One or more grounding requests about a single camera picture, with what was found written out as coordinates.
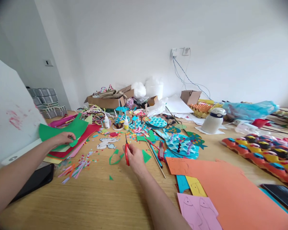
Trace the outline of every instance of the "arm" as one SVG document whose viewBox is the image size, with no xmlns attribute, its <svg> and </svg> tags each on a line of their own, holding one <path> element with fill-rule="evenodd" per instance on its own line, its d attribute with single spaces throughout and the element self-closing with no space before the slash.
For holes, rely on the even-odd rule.
<svg viewBox="0 0 288 230">
<path fill-rule="evenodd" d="M 130 144 L 126 154 L 128 155 L 130 167 L 144 190 L 155 229 L 191 229 L 179 210 L 147 170 L 142 151 Z"/>
<path fill-rule="evenodd" d="M 0 169 L 0 212 L 22 189 L 47 154 L 59 145 L 73 142 L 71 138 L 76 139 L 73 133 L 60 133 Z"/>
</svg>

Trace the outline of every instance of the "smartphone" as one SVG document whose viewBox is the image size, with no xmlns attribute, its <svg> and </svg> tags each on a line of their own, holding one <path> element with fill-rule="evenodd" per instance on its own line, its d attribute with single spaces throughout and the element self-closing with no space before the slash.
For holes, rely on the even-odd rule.
<svg viewBox="0 0 288 230">
<path fill-rule="evenodd" d="M 288 209 L 288 188 L 283 185 L 261 184 L 275 199 Z"/>
<path fill-rule="evenodd" d="M 10 202 L 13 203 L 16 200 L 28 195 L 29 193 L 49 184 L 53 179 L 54 164 L 49 164 L 43 168 L 36 170 L 26 184 L 22 187 L 15 198 Z"/>
</svg>

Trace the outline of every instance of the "red cup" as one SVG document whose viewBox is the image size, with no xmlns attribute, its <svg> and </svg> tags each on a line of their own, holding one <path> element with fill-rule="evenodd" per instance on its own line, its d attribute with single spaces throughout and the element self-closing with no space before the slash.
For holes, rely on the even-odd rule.
<svg viewBox="0 0 288 230">
<path fill-rule="evenodd" d="M 257 126 L 258 128 L 262 128 L 265 124 L 267 124 L 269 121 L 264 119 L 256 119 L 252 123 L 252 125 Z"/>
</svg>

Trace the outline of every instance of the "white thermos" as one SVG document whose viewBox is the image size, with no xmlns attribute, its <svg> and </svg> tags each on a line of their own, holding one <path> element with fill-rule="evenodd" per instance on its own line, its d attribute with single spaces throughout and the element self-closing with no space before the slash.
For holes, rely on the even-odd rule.
<svg viewBox="0 0 288 230">
<path fill-rule="evenodd" d="M 215 134 L 219 130 L 219 127 L 222 124 L 223 117 L 225 115 L 225 109 L 214 108 L 213 110 L 211 110 L 209 116 L 206 117 L 202 125 L 202 130 L 210 134 Z"/>
</svg>

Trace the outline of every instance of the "red scissors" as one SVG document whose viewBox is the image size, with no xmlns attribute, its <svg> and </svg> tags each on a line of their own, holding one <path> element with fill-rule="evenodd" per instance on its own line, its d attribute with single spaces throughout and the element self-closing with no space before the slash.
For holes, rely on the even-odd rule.
<svg viewBox="0 0 288 230">
<path fill-rule="evenodd" d="M 125 134 L 125 137 L 126 137 L 126 145 L 125 145 L 126 164 L 129 166 L 129 160 L 128 160 L 128 155 L 127 155 L 127 149 L 129 149 L 129 144 L 128 144 L 128 141 L 127 141 L 126 134 Z"/>
</svg>

